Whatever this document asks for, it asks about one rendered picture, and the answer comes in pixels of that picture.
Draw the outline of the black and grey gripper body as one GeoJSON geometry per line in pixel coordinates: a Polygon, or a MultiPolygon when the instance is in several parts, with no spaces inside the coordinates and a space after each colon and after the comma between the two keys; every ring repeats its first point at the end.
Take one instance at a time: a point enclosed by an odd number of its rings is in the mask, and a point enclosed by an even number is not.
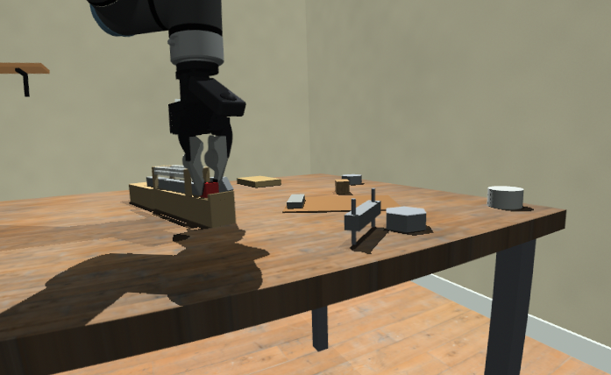
{"type": "Polygon", "coordinates": [[[196,136],[210,133],[217,135],[217,131],[225,127],[227,117],[218,116],[188,90],[190,76],[210,78],[216,74],[218,74],[218,65],[214,62],[189,60],[176,64],[175,76],[176,80],[180,80],[181,100],[168,104],[170,133],[177,135],[181,124],[180,117],[188,117],[188,122],[195,129],[196,136]]]}

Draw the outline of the small wooden block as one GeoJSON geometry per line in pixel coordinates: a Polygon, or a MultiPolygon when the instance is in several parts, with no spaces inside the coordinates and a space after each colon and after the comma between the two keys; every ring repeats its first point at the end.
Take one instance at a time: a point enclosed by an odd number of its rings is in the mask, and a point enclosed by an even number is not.
{"type": "Polygon", "coordinates": [[[350,193],[350,183],[346,180],[335,180],[335,192],[337,195],[346,195],[350,193]]]}

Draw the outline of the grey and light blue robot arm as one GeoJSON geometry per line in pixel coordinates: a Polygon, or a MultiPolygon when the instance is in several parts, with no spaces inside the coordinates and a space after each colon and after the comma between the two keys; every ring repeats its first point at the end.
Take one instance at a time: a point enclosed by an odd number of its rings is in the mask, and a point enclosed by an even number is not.
{"type": "MultiPolygon", "coordinates": [[[[224,63],[221,0],[87,1],[94,20],[109,35],[168,31],[174,65],[189,60],[224,63]]],[[[245,101],[214,78],[191,76],[188,90],[220,117],[244,115],[245,101]]]]}

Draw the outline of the grey cylinder with white top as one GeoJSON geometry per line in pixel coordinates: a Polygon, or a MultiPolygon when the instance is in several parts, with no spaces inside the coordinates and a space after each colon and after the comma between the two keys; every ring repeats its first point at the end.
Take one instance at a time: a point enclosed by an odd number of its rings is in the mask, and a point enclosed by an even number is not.
{"type": "Polygon", "coordinates": [[[523,188],[488,187],[487,206],[495,209],[522,209],[523,188]]]}

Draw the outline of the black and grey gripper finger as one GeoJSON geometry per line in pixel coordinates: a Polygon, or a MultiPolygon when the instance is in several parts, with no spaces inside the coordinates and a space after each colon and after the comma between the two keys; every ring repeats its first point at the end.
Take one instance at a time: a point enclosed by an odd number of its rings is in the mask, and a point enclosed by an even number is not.
{"type": "Polygon", "coordinates": [[[213,135],[209,135],[208,137],[209,148],[204,154],[204,161],[206,166],[214,170],[215,175],[213,182],[218,182],[218,188],[220,188],[227,160],[230,157],[231,152],[232,129],[229,117],[227,117],[225,127],[222,130],[217,131],[217,133],[218,134],[216,137],[213,135]]]}
{"type": "Polygon", "coordinates": [[[205,184],[202,176],[203,165],[201,162],[203,142],[196,136],[195,129],[188,122],[188,117],[180,117],[180,120],[181,126],[178,129],[178,139],[185,152],[182,157],[182,164],[189,170],[198,194],[203,195],[205,184]]]}

